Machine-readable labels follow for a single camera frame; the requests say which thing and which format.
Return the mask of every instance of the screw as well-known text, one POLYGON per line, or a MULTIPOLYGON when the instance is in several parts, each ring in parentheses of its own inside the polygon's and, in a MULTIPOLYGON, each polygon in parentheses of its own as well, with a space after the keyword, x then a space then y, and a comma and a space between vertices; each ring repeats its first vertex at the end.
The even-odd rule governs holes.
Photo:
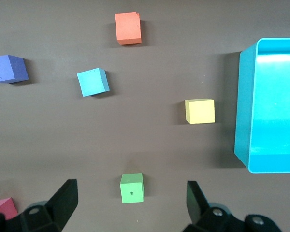
POLYGON ((223 212, 222 212, 220 209, 214 209, 214 210, 213 210, 213 213, 214 213, 216 216, 222 216, 222 215, 223 215, 223 212))
POLYGON ((260 217, 253 217, 252 220, 258 225, 264 225, 264 221, 260 217))
POLYGON ((39 212, 39 208, 33 208, 29 211, 29 214, 36 214, 37 212, 39 212))

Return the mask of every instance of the red-pink block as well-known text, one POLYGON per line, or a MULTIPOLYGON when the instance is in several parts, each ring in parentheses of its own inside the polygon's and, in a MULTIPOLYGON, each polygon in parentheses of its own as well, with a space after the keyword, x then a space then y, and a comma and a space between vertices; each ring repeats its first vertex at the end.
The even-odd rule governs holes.
POLYGON ((17 216, 17 210, 11 197, 0 200, 0 213, 5 215, 6 220, 17 216))

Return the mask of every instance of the blue plastic container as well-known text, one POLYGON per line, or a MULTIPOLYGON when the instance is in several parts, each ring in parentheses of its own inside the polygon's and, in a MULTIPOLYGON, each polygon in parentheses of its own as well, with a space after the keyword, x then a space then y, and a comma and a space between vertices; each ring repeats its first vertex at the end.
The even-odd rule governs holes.
POLYGON ((240 55, 234 152, 252 173, 290 173, 290 38, 240 55))

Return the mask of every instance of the green cube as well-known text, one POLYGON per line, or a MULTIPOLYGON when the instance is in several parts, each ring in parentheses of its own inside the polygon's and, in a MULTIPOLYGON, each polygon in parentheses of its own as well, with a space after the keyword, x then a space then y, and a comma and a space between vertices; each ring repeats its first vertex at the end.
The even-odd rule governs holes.
POLYGON ((122 203, 137 203, 144 201, 143 174, 123 174, 120 181, 122 203))

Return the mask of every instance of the gray floor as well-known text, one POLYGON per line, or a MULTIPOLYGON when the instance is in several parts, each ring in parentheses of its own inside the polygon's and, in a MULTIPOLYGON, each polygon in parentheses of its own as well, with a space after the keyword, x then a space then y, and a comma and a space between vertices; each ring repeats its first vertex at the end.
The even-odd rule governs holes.
POLYGON ((180 232, 186 181, 239 218, 290 232, 290 174, 251 174, 233 153, 239 52, 290 37, 290 0, 1 0, 0 55, 30 80, 0 84, 0 199, 19 211, 77 178, 65 232, 180 232), (137 11, 143 43, 120 46, 114 14, 137 11), (103 68, 111 91, 83 98, 76 74, 103 68), (185 121, 185 99, 215 99, 215 124, 185 121), (121 203, 123 173, 145 201, 121 203))

